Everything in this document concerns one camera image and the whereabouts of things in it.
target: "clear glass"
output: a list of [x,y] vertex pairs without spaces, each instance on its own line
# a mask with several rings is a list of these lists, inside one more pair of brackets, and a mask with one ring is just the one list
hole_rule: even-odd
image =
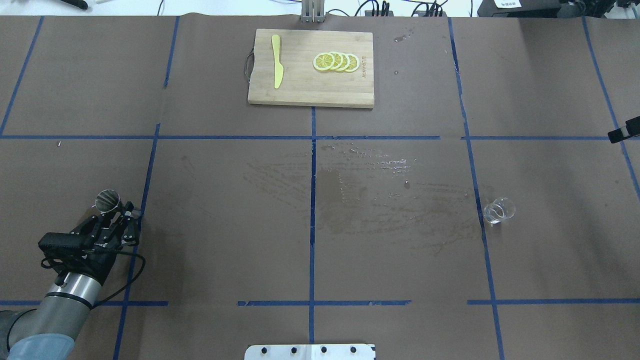
[[506,197],[499,197],[484,207],[484,219],[490,224],[498,224],[515,215],[516,206]]

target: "wooden cutting board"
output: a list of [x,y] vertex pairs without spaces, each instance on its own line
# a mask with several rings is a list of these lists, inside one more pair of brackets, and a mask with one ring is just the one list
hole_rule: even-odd
[[[280,35],[280,63],[284,76],[274,88],[271,36]],[[352,53],[360,58],[354,72],[318,71],[317,54]],[[373,34],[347,31],[258,29],[253,48],[250,104],[373,108]]]

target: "cable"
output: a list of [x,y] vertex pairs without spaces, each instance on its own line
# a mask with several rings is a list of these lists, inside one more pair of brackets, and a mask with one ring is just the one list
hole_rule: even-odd
[[356,10],[356,14],[354,16],[358,16],[358,13],[360,12],[360,10],[362,9],[362,7],[366,4],[366,3],[374,3],[374,8],[371,10],[371,15],[374,15],[375,12],[377,12],[378,10],[380,10],[380,4],[378,2],[378,0],[366,0],[364,3],[360,4],[360,7],[358,8],[358,10]]
[[95,303],[95,305],[93,305],[92,309],[95,309],[96,307],[98,307],[98,306],[104,304],[105,302],[113,299],[119,293],[123,292],[126,288],[128,288],[131,284],[133,284],[133,282],[135,280],[137,280],[138,277],[142,274],[142,271],[145,269],[145,265],[147,264],[147,260],[145,259],[144,256],[142,256],[140,254],[136,254],[134,252],[117,251],[117,250],[98,250],[98,251],[91,250],[91,252],[88,252],[88,254],[100,254],[100,253],[113,253],[113,254],[121,254],[121,255],[128,255],[128,256],[136,257],[136,258],[140,259],[140,261],[142,261],[142,265],[140,265],[140,269],[138,269],[138,272],[136,273],[136,275],[134,277],[132,277],[130,281],[127,281],[127,284],[125,284],[125,286],[122,286],[118,291],[116,291],[113,294],[109,295],[105,299],[100,300],[97,303]]
[[418,5],[415,6],[415,8],[413,8],[413,11],[411,12],[411,16],[413,17],[416,14],[416,11],[418,11],[418,8],[422,5],[426,5],[427,6],[427,10],[429,10],[429,4],[428,3],[419,3]]
[[344,15],[350,16],[348,13],[346,13],[343,10],[340,10],[340,9],[331,9],[331,10],[327,11],[326,13],[330,13],[330,12],[341,12]]
[[[410,3],[418,3],[418,1],[409,1]],[[411,16],[414,16],[415,14],[417,14],[418,8],[420,8],[420,6],[422,5],[426,5],[426,11],[424,12],[424,17],[426,16],[431,16],[431,17],[436,17],[436,16],[442,16],[442,5],[438,4],[436,2],[434,3],[426,3],[424,1],[419,1],[419,4],[413,9],[413,11],[411,12]]]

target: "black clamp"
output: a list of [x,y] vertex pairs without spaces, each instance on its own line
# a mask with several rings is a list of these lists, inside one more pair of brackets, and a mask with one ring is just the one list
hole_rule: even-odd
[[640,116],[627,120],[625,123],[626,126],[614,131],[609,131],[607,135],[609,135],[609,141],[611,143],[618,143],[622,140],[640,135]]

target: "blue tape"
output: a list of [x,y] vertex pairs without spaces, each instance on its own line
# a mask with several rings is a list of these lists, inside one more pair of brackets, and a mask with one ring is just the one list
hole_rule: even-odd
[[239,301],[238,306],[309,306],[307,300]]
[[[41,300],[0,300],[0,306],[38,306]],[[124,301],[107,301],[102,306],[122,306]],[[164,307],[169,306],[168,301],[130,301],[129,306],[150,306]]]
[[[124,301],[107,301],[102,306],[124,306]],[[169,306],[168,301],[129,301],[127,307],[166,307]]]
[[175,17],[175,24],[173,25],[173,37],[171,39],[171,50],[169,50],[169,61],[166,63],[166,75],[164,77],[164,87],[169,85],[169,74],[171,73],[171,63],[173,62],[173,50],[175,49],[175,38],[178,35],[178,25],[180,24],[180,17]]
[[468,300],[467,305],[640,304],[640,298]]
[[[307,300],[239,301],[238,306],[309,306]],[[407,306],[411,300],[314,300],[315,306]]]
[[378,135],[321,135],[316,136],[318,140],[440,140],[439,136],[417,135],[417,136],[378,136]]
[[462,140],[607,140],[607,136],[463,136]]
[[[147,198],[149,193],[149,187],[151,184],[151,173],[154,169],[154,161],[156,160],[156,147],[158,143],[158,137],[160,135],[160,124],[156,124],[156,132],[154,134],[154,143],[151,146],[151,155],[149,156],[149,165],[147,167],[147,178],[145,180],[145,189],[142,193],[142,204],[140,206],[140,212],[142,213],[142,217],[140,218],[140,222],[138,222],[138,227],[142,228],[142,218],[145,216],[145,210],[147,208]],[[138,247],[134,247],[134,254],[138,253]],[[131,262],[129,263],[129,275],[127,276],[127,282],[131,282],[133,278],[133,270],[136,266],[136,258],[131,257]],[[120,356],[120,345],[122,344],[122,334],[124,332],[124,324],[127,319],[127,308],[129,307],[129,294],[131,292],[131,287],[128,287],[124,291],[124,301],[122,304],[122,312],[120,313],[120,324],[118,325],[118,336],[116,337],[116,344],[113,350],[113,360],[118,360]]]
[[407,306],[411,300],[317,300],[316,306]]
[[273,135],[162,135],[161,140],[311,140],[311,136]]
[[39,300],[0,300],[0,306],[38,306]]
[[[453,23],[451,22],[451,18],[447,18],[449,22],[449,36],[451,38],[451,54],[453,55],[453,64],[456,70],[456,81],[458,83],[458,97],[460,98],[460,111],[462,113],[462,118],[464,120],[465,125],[465,136],[469,137],[469,124],[467,121],[467,111],[465,110],[464,102],[462,101],[462,80],[460,78],[460,66],[458,63],[458,54],[456,52],[456,41],[453,35]],[[469,156],[469,163],[471,166],[471,178],[473,179],[474,184],[474,193],[476,195],[476,210],[478,214],[478,221],[480,222],[480,228],[482,230],[482,243],[484,247],[484,265],[486,267],[486,276],[489,282],[489,294],[491,295],[491,299],[495,300],[495,288],[493,287],[493,273],[491,270],[491,259],[489,257],[489,246],[486,242],[486,231],[484,230],[484,218],[482,215],[482,205],[480,203],[480,192],[478,190],[477,176],[476,176],[476,164],[474,161],[474,153],[471,147],[471,140],[467,139],[467,152]],[[498,344],[498,353],[500,355],[500,360],[504,360],[504,347],[502,346],[502,331],[500,330],[500,320],[498,316],[498,307],[493,305],[493,325],[495,327],[495,337]]]
[[152,135],[1,135],[7,140],[152,140]]
[[24,77],[24,71],[27,69],[27,65],[29,64],[29,59],[31,58],[31,54],[33,53],[33,48],[36,46],[36,40],[38,40],[38,35],[40,34],[40,28],[42,28],[43,21],[44,21],[44,16],[41,16],[40,21],[38,21],[38,27],[36,28],[36,32],[35,34],[33,34],[33,39],[31,39],[31,45],[29,46],[29,51],[27,51],[27,56],[24,58],[24,63],[22,63],[22,68],[20,69],[18,80],[15,82],[15,87],[13,88],[13,93],[11,94],[9,105],[6,107],[6,112],[4,113],[2,125],[0,125],[0,135],[4,133],[4,127],[6,127],[6,122],[7,120],[9,120],[9,114],[11,113],[11,108],[13,107],[15,96],[18,95],[18,89],[20,88],[20,84],[22,83],[22,78]]
[[316,107],[311,107],[311,209],[309,229],[309,343],[315,342],[316,300]]
[[[598,66],[598,60],[596,59],[596,53],[593,51],[593,45],[591,45],[591,36],[589,35],[589,27],[587,26],[587,18],[582,17],[582,27],[584,28],[584,36],[587,39],[587,45],[589,46],[589,52],[591,53],[591,60],[593,61],[593,67],[596,69],[596,75],[598,76],[598,81],[600,82],[600,87],[602,88],[602,93],[604,94],[604,99],[607,101],[607,107],[609,109],[609,114],[611,115],[611,120],[613,121],[613,126],[617,129],[620,126],[618,125],[618,119],[616,119],[616,114],[613,112],[613,105],[611,105],[611,100],[609,98],[609,93],[607,91],[607,87],[604,85],[604,80],[602,79],[602,74],[600,73],[600,67]],[[636,172],[634,171],[634,167],[631,164],[631,159],[629,159],[629,153],[627,152],[627,146],[624,142],[620,142],[620,147],[622,148],[622,153],[625,156],[625,161],[627,162],[627,168],[629,169],[629,174],[631,175],[631,181],[634,184],[634,188],[636,189],[636,196],[638,200],[640,200],[640,186],[638,185],[638,180],[636,176]]]

